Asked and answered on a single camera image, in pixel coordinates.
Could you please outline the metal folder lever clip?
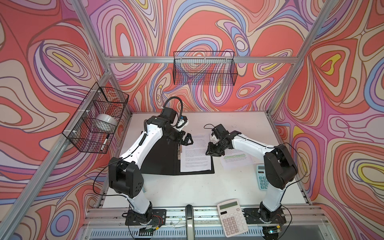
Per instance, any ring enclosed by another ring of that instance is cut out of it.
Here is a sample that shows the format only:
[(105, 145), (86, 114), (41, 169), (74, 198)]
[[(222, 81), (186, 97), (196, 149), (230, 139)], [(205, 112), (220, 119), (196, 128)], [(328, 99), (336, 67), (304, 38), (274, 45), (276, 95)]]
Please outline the metal folder lever clip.
[(181, 160), (181, 154), (182, 154), (182, 146), (178, 145), (178, 148), (177, 148), (177, 159), (178, 159), (178, 161)]

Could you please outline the printed paper sheet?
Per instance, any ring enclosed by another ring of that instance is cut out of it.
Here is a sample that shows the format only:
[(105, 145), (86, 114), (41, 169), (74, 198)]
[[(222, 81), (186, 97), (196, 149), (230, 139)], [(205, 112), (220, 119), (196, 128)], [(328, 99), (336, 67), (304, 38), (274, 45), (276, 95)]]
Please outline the printed paper sheet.
[(181, 148), (181, 173), (210, 171), (212, 169), (211, 157), (206, 155), (209, 135), (192, 135), (194, 143)]

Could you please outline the blue clip folder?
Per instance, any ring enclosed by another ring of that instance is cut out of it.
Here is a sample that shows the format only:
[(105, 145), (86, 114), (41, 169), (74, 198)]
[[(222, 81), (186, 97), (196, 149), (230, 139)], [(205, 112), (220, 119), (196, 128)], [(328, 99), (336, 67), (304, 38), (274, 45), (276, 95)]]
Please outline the blue clip folder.
[(215, 173), (212, 157), (210, 163), (211, 170), (181, 172), (181, 161), (178, 159), (179, 147), (179, 144), (163, 136), (146, 156), (141, 167), (141, 173), (165, 176), (207, 175)]

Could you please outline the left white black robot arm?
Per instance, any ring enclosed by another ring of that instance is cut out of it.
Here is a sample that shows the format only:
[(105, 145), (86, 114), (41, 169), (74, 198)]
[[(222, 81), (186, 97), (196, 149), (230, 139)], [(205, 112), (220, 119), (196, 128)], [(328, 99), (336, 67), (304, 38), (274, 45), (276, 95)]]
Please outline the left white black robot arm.
[(144, 131), (134, 144), (119, 158), (112, 158), (108, 164), (109, 187), (117, 194), (127, 198), (133, 211), (145, 215), (152, 203), (146, 198), (141, 168), (148, 153), (155, 144), (166, 137), (171, 141), (188, 146), (193, 144), (191, 134), (183, 131), (188, 125), (188, 118), (182, 116), (173, 127), (166, 116), (152, 116), (144, 120)]

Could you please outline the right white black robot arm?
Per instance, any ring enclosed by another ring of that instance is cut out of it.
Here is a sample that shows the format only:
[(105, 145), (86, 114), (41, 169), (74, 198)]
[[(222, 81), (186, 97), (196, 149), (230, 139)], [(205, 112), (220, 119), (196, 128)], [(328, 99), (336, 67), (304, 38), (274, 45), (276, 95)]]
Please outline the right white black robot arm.
[(238, 150), (264, 160), (268, 188), (260, 203), (258, 215), (263, 223), (270, 223), (282, 209), (281, 201), (289, 183), (298, 174), (298, 167), (284, 144), (267, 145), (253, 140), (239, 131), (229, 132), (219, 124), (211, 129), (207, 156), (222, 157), (225, 150)]

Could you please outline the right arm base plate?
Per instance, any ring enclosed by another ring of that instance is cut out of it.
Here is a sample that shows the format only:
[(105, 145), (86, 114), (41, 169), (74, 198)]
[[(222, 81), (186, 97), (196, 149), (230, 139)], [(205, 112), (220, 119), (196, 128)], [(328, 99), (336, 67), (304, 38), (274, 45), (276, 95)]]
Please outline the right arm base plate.
[(282, 207), (270, 212), (266, 208), (245, 208), (243, 209), (247, 224), (251, 225), (284, 225), (287, 223)]

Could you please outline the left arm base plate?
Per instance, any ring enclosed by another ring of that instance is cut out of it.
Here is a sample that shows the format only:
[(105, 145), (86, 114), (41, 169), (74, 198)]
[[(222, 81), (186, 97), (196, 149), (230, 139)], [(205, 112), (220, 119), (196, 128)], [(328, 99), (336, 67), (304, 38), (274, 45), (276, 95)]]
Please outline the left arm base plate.
[(126, 218), (126, 226), (161, 227), (166, 223), (167, 210), (149, 209), (148, 212), (145, 214), (139, 214), (133, 210), (128, 210), (128, 212), (122, 214), (122, 216)]

